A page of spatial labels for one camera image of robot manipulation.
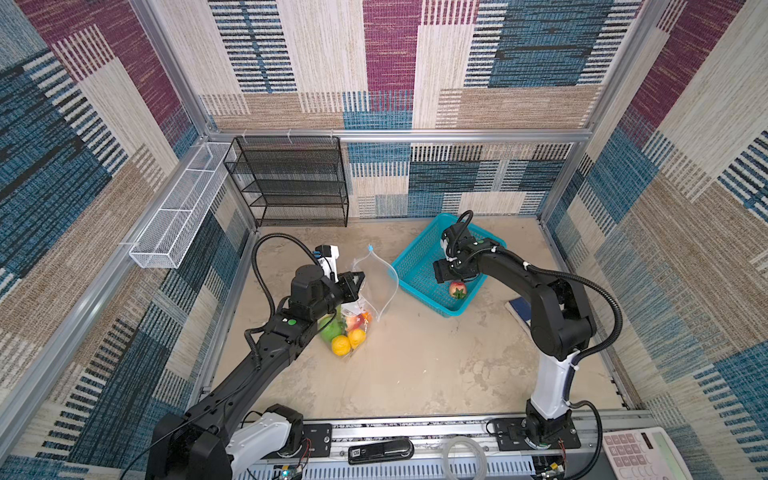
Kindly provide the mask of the red yellow toy apple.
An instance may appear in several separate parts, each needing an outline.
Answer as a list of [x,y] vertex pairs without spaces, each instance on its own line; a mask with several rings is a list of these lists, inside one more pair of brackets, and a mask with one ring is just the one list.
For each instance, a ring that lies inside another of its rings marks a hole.
[[462,281],[453,281],[449,286],[449,295],[453,299],[463,300],[468,295],[467,285]]

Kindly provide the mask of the light green toy pear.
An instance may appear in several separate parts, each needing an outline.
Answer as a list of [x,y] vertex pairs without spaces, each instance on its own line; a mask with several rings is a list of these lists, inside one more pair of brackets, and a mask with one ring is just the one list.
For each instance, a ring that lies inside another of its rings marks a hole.
[[345,334],[345,327],[337,315],[326,315],[318,321],[318,334],[328,344]]

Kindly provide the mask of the clear zip top bag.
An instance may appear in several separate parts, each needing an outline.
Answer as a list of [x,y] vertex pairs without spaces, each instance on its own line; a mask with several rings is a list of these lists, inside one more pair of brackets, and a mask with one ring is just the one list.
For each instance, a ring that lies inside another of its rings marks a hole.
[[[327,315],[337,315],[339,317],[345,327],[344,335],[347,336],[349,332],[346,331],[345,317],[368,311],[372,316],[372,321],[364,329],[367,340],[371,329],[384,318],[391,302],[394,300],[399,290],[399,277],[393,266],[376,253],[373,245],[368,245],[367,253],[352,262],[352,270],[365,273],[365,280],[360,290],[359,299],[355,302],[343,303]],[[338,358],[349,357],[356,350],[352,349],[348,355]]]

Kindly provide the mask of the teal plastic basket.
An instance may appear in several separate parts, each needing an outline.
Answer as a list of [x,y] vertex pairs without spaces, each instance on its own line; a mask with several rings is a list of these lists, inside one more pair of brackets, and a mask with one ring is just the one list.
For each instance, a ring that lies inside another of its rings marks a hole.
[[438,214],[393,262],[400,288],[443,317],[462,315],[487,278],[480,275],[465,281],[468,293],[463,299],[450,295],[448,282],[436,281],[433,263],[445,258],[440,245],[442,233],[457,219],[448,213]]

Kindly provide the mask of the yellow toy lemon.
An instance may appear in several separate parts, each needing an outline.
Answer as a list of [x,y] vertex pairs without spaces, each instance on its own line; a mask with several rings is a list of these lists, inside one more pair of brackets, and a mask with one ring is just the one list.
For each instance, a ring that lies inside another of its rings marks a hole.
[[362,328],[354,329],[347,334],[347,338],[351,348],[356,350],[366,340],[366,331]]

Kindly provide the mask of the yellow toy pear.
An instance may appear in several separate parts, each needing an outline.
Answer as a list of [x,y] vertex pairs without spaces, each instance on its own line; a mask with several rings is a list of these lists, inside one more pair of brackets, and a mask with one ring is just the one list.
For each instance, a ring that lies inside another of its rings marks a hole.
[[331,350],[337,357],[344,357],[352,351],[352,345],[346,335],[339,335],[331,341]]

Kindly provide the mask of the red toy strawberry fruit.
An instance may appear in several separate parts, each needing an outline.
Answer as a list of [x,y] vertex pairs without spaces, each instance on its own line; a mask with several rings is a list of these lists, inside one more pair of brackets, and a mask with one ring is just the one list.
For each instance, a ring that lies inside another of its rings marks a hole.
[[345,317],[346,331],[347,332],[350,332],[350,331],[352,331],[354,329],[357,329],[357,327],[356,327],[356,316],[357,315],[349,315],[349,316]]

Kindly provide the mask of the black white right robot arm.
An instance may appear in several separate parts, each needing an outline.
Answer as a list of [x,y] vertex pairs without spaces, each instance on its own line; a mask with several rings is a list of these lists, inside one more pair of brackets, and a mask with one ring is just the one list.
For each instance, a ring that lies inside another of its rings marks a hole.
[[529,332],[540,357],[523,429],[530,447],[549,447],[571,428],[573,362],[586,351],[596,332],[583,285],[564,278],[561,272],[544,272],[495,240],[472,236],[462,222],[443,231],[440,245],[445,257],[433,263],[437,282],[486,275],[529,304]]

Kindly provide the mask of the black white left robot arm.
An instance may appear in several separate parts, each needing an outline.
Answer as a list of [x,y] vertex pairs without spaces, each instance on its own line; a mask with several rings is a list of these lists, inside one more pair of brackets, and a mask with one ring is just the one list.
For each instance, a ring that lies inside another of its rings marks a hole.
[[297,269],[290,295],[269,320],[248,336],[250,351],[205,398],[183,415],[168,414],[155,426],[148,450],[149,479],[234,479],[253,463],[280,450],[294,454],[302,443],[303,418],[276,405],[241,427],[250,408],[318,334],[319,321],[358,299],[361,271],[328,277],[318,265]]

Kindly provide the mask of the blue booklet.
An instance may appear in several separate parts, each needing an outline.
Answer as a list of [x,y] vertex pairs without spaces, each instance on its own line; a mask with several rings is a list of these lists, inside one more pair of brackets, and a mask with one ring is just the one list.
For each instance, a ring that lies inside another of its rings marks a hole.
[[525,334],[530,337],[532,320],[532,310],[530,304],[524,298],[517,297],[507,301],[505,308],[518,322]]

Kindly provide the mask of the black remote device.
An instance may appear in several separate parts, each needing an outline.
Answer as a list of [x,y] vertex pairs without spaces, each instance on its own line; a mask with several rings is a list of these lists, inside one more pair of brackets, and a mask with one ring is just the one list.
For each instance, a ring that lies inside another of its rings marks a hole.
[[352,446],[347,452],[350,465],[364,465],[411,459],[415,447],[408,437]]

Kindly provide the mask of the clear tube coil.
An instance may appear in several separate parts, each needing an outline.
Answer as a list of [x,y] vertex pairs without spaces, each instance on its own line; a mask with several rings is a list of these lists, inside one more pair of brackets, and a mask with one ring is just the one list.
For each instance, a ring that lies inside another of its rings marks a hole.
[[485,450],[466,436],[449,438],[442,444],[441,464],[444,477],[449,480],[484,480],[488,475]]

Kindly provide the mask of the white calculator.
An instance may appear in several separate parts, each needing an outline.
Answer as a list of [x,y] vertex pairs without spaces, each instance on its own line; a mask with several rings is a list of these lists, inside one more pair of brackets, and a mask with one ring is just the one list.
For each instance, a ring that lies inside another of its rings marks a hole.
[[661,427],[609,431],[602,436],[602,446],[618,479],[693,479]]

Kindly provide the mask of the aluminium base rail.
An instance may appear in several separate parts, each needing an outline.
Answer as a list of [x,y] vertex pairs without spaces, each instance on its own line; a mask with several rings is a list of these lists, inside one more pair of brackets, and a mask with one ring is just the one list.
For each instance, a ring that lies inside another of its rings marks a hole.
[[[538,479],[558,463],[572,475],[586,466],[599,434],[656,427],[644,410],[605,410],[600,415],[584,408],[572,415],[572,426],[546,449],[533,449],[524,440],[519,414],[390,417],[308,420],[304,424],[310,456],[276,454],[258,460],[242,479],[286,479],[288,469],[300,466],[304,479],[443,479],[441,447],[449,438],[470,437],[485,450],[489,479]],[[408,437],[414,444],[411,459],[350,465],[352,446]]]

